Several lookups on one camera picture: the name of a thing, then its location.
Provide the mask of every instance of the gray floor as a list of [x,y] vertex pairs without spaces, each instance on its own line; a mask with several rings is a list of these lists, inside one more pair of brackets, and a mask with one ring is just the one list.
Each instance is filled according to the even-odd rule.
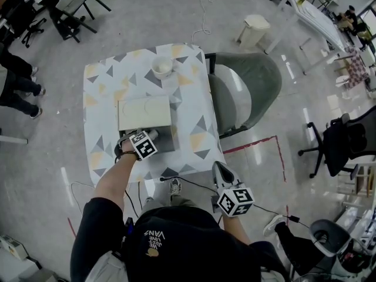
[[[85,155],[82,118],[82,81],[85,65],[129,52],[173,42],[190,42],[192,32],[201,28],[200,0],[102,0],[112,12],[89,1],[96,19],[88,24],[98,30],[93,34],[82,29],[81,43],[62,41],[48,19],[45,32],[37,35],[29,49],[20,41],[10,51],[39,67],[38,82],[47,89],[43,98],[28,97],[43,108],[43,115],[31,120],[13,109],[0,108],[0,125],[4,135],[27,137],[27,146],[0,144],[0,232],[22,242],[28,253],[59,275],[69,277],[69,259],[75,231],[80,223],[80,211],[70,192],[70,183],[79,181],[92,185]],[[273,17],[276,4],[268,0],[203,0],[206,27],[211,35],[196,34],[194,42],[206,52],[243,52],[235,37],[248,14],[263,15],[271,23],[270,32],[254,51],[265,48],[286,21],[289,7]],[[341,197],[335,195],[337,180],[325,168],[310,180],[315,153],[299,158],[297,151],[313,146],[305,124],[314,121],[320,130],[325,123],[344,112],[352,117],[364,113],[372,102],[363,85],[349,91],[335,86],[336,64],[320,67],[308,76],[302,68],[320,57],[319,40],[313,40],[305,51],[298,48],[312,31],[299,23],[273,50],[271,57],[283,76],[279,97],[262,120],[248,132],[224,139],[223,150],[246,145],[260,139],[277,136],[237,153],[226,155],[228,164],[236,167],[241,178],[255,194],[261,206],[301,217],[310,224],[316,219],[333,219],[341,210]],[[292,78],[287,67],[290,66]],[[210,174],[196,174],[190,179],[210,183]],[[153,189],[166,195],[166,184],[142,184],[142,201]],[[73,185],[81,209],[92,189]],[[130,194],[137,202],[137,187]],[[210,210],[209,193],[184,184],[183,195],[200,207]],[[128,215],[134,216],[126,200]],[[272,215],[252,208],[241,218],[252,241],[262,240],[264,225]],[[291,224],[293,232],[307,237],[307,229]],[[276,243],[275,237],[268,239]],[[286,257],[279,251],[281,258]]]

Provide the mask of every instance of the chair leg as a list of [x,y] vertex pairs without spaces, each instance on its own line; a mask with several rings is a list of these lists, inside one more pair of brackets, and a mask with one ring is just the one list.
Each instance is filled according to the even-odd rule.
[[101,4],[105,9],[107,9],[109,12],[111,11],[111,9],[106,5],[104,4],[101,0],[95,0],[96,2],[98,2],[99,4]]
[[95,18],[85,2],[83,3],[83,6],[86,8],[86,11],[89,13],[90,17],[92,17],[92,19],[94,20]]
[[97,31],[94,29],[94,28],[91,28],[88,24],[84,23],[84,22],[81,22],[79,19],[77,19],[75,16],[72,16],[71,14],[69,14],[68,12],[66,11],[62,11],[62,13],[70,18],[72,18],[73,20],[75,20],[79,25],[82,25],[83,27],[87,28],[88,30],[90,30],[91,32],[93,33],[97,33]]

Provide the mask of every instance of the desk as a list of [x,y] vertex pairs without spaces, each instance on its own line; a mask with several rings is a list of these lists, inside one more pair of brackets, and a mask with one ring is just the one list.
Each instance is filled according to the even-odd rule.
[[298,20],[303,21],[305,24],[313,28],[315,31],[322,34],[322,36],[328,40],[334,47],[335,50],[331,51],[325,58],[322,58],[317,63],[311,65],[310,67],[304,70],[304,74],[308,74],[314,68],[320,66],[322,63],[325,63],[327,60],[331,59],[338,51],[344,51],[344,46],[342,44],[341,38],[338,34],[337,28],[326,17],[322,12],[320,12],[316,7],[310,4],[308,1],[304,1],[302,5],[297,5],[298,0],[282,0],[278,5],[277,12],[281,11],[282,7],[289,1],[294,10],[294,14],[291,18],[287,20],[287,23],[280,29],[277,37],[265,50],[266,54],[269,54],[287,34],[288,30],[292,25]]
[[[155,57],[174,58],[173,73],[156,79]],[[83,120],[90,176],[96,185],[113,166],[119,139],[119,100],[167,95],[175,151],[136,162],[130,182],[211,170],[224,162],[203,51],[188,44],[168,44],[107,58],[85,67]]]

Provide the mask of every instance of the sneaker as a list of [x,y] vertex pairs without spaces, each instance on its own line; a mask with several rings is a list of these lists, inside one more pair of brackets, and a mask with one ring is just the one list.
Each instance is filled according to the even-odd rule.
[[38,96],[43,96],[44,94],[46,93],[46,89],[41,87],[41,91],[40,93],[38,94]]
[[272,235],[273,233],[275,233],[274,229],[276,228],[276,225],[279,224],[279,223],[282,223],[284,222],[284,217],[282,215],[276,215],[273,217],[273,219],[271,220],[271,222],[269,222],[269,224],[267,224],[264,228],[264,236],[265,237],[268,237],[270,235]]
[[38,110],[38,114],[36,114],[34,117],[33,116],[30,116],[31,119],[35,119],[37,118],[38,116],[40,116],[41,114],[43,113],[43,110],[41,108],[39,108]]
[[31,70],[31,76],[34,76],[38,72],[38,67],[33,67]]
[[182,191],[182,183],[174,178],[170,182],[170,196],[180,196],[180,192]]

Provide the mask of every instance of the white tablecloth with triangles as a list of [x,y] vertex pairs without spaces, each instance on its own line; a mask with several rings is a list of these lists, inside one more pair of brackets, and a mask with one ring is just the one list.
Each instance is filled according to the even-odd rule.
[[[151,71],[155,57],[174,58],[165,80]],[[90,176],[96,185],[114,164],[119,139],[119,100],[168,95],[174,152],[136,162],[130,182],[211,170],[224,162],[203,51],[189,44],[168,44],[107,58],[85,67],[83,121]]]

